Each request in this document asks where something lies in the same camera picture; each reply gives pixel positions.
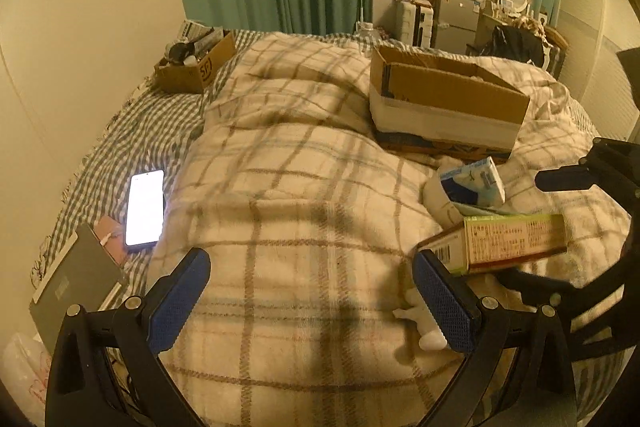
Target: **white plastic bag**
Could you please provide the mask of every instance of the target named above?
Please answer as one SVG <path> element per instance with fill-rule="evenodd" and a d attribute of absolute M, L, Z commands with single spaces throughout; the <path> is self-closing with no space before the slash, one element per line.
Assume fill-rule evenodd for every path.
<path fill-rule="evenodd" d="M 0 378 L 27 419 L 44 427 L 51 357 L 44 344 L 14 333 L 2 354 Z"/>

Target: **mini fridge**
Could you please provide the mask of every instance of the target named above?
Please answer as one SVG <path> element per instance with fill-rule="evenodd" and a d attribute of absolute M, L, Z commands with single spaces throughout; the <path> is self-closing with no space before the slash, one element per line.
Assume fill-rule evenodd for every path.
<path fill-rule="evenodd" d="M 479 5 L 474 0 L 434 0 L 431 47 L 466 55 L 478 27 Z"/>

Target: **product box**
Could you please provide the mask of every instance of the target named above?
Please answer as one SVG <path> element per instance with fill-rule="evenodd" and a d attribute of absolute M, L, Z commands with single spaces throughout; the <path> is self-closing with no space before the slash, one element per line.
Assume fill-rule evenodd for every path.
<path fill-rule="evenodd" d="M 376 139 L 403 153 L 508 160 L 529 97 L 480 66 L 388 46 L 371 57 Z"/>
<path fill-rule="evenodd" d="M 456 275 L 517 266 L 566 251 L 561 214 L 464 217 L 462 222 L 422 241 Z"/>
<path fill-rule="evenodd" d="M 225 33 L 218 44 L 193 66 L 174 66 L 162 58 L 155 67 L 156 83 L 166 92 L 202 93 L 216 77 L 218 70 L 236 54 L 231 32 Z"/>
<path fill-rule="evenodd" d="M 504 185 L 491 157 L 443 172 L 439 178 L 451 201 L 482 208 L 504 204 Z"/>

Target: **bed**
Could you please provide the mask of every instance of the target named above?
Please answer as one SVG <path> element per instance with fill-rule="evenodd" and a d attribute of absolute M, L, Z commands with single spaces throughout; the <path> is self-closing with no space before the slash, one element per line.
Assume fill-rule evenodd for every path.
<path fill-rule="evenodd" d="M 130 175 L 164 169 L 161 240 L 127 260 L 129 286 L 117 303 L 143 293 L 190 247 L 209 252 L 209 285 L 161 355 L 198 415 L 209 425 L 414 424 L 461 361 L 449 350 L 421 352 L 415 324 L 392 315 L 406 306 L 414 246 L 440 231 L 420 201 L 434 171 L 374 140 L 370 39 L 237 32 L 236 42 L 236 57 L 204 95 L 165 95 L 150 80 L 136 90 L 65 191 L 33 283 L 80 222 L 124 219 Z M 568 253 L 524 269 L 584 285 L 619 256 L 628 215 L 597 187 L 543 194 L 533 177 L 576 163 L 597 131 L 543 71 L 458 58 L 531 97 L 513 154 L 498 168 L 503 209 L 563 212 Z M 500 293 L 491 278 L 476 283 Z M 621 366 L 620 355 L 574 365 L 581 417 Z"/>

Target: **notebook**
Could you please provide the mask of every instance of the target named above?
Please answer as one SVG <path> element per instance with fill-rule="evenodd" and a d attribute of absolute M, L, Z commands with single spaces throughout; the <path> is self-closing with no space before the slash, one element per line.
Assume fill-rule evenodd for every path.
<path fill-rule="evenodd" d="M 127 277 L 83 223 L 69 237 L 29 303 L 42 342 L 53 354 L 66 309 L 80 304 L 88 312 L 104 309 Z"/>

